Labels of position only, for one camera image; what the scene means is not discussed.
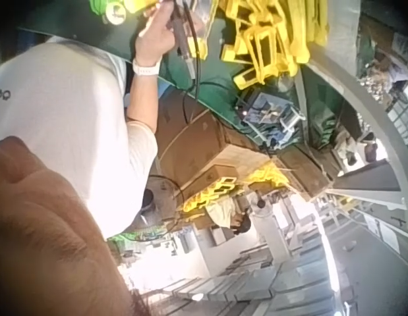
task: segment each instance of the white watch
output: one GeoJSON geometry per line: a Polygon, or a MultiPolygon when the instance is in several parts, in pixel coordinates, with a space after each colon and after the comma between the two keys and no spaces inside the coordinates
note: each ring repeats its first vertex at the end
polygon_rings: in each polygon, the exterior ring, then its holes
{"type": "Polygon", "coordinates": [[[136,63],[136,59],[133,60],[132,68],[135,74],[138,76],[155,76],[160,73],[160,63],[161,60],[157,62],[155,66],[152,67],[142,67],[136,63]]]}

